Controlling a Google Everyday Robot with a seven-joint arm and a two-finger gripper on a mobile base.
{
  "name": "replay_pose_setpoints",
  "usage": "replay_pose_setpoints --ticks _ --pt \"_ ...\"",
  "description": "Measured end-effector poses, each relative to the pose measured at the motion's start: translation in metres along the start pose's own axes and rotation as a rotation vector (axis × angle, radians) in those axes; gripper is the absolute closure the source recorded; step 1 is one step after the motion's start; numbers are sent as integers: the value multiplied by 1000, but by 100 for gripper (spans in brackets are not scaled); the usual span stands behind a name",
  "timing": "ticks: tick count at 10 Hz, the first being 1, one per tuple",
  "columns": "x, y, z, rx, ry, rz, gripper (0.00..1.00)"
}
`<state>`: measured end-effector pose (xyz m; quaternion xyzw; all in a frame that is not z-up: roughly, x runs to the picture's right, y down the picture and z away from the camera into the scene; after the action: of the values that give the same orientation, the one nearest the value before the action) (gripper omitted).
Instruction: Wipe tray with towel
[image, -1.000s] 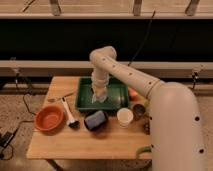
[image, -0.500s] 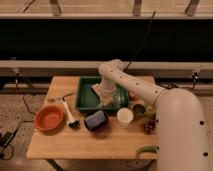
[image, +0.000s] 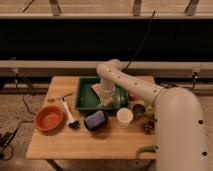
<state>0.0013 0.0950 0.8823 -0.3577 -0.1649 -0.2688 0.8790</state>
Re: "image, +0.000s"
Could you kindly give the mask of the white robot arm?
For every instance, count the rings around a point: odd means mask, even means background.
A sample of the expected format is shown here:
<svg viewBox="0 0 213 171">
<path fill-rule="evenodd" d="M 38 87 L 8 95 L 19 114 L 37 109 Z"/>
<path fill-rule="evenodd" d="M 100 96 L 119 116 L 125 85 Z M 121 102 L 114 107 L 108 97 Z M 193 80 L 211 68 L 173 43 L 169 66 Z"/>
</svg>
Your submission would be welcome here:
<svg viewBox="0 0 213 171">
<path fill-rule="evenodd" d="M 154 107 L 157 171 L 208 171 L 204 115 L 192 92 L 125 74 L 117 59 L 100 63 L 96 71 L 102 94 L 118 85 Z"/>
</svg>

